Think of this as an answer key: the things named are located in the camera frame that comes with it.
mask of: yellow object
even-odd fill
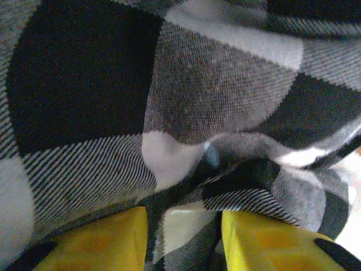
[[[147,213],[136,207],[55,238],[58,246],[34,271],[143,271]]]
[[[228,271],[344,271],[315,243],[328,237],[247,212],[223,212]]]

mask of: black and white plaid blanket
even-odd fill
[[[147,270],[222,270],[220,214],[335,238],[360,0],[2,0],[0,269],[134,206]]]

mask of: wrinkled fabric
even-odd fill
[[[361,132],[358,4],[2,1],[0,213],[26,222],[0,221],[22,232],[0,238],[0,268],[134,206],[146,270],[225,269],[226,210],[335,238],[351,206],[329,167]]]

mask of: flannel fabric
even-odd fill
[[[223,210],[335,238],[361,1],[3,0],[0,268],[146,206],[147,270],[225,269]]]

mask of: black stripe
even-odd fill
[[[56,247],[55,242],[38,244],[26,251],[8,266],[4,271],[30,271],[33,270],[53,249]]]
[[[361,20],[360,0],[268,0],[271,13],[326,21],[356,22]]]
[[[204,180],[207,180],[208,178],[216,177],[217,174],[220,174],[222,169],[218,167],[215,168],[213,165],[209,163],[208,154],[206,152],[192,174],[191,182],[190,182],[192,189],[195,189],[196,187],[201,185],[204,182]]]
[[[267,159],[245,161],[219,181],[207,184],[203,199],[244,189],[265,189],[270,192],[279,171],[280,167]]]
[[[361,146],[361,135],[355,137],[351,142],[344,145],[340,150],[337,151],[337,156],[344,158],[358,147]]]
[[[165,268],[164,268],[164,257],[163,257],[162,259],[160,259],[160,260],[153,266],[153,270],[165,271]]]
[[[361,93],[299,74],[280,107],[251,132],[293,148],[305,148],[361,114]]]
[[[342,266],[346,271],[361,270],[361,261],[339,244],[321,238],[315,239],[314,242],[319,248],[326,252],[332,260]]]
[[[20,154],[142,133],[162,22],[106,0],[42,1],[7,74]]]
[[[299,19],[268,14],[268,31],[299,36],[302,38],[327,38],[333,40],[354,39],[361,36],[360,23],[337,24],[324,20]]]
[[[326,210],[319,233],[336,239],[343,230],[349,216],[349,205],[338,196],[326,191]]]

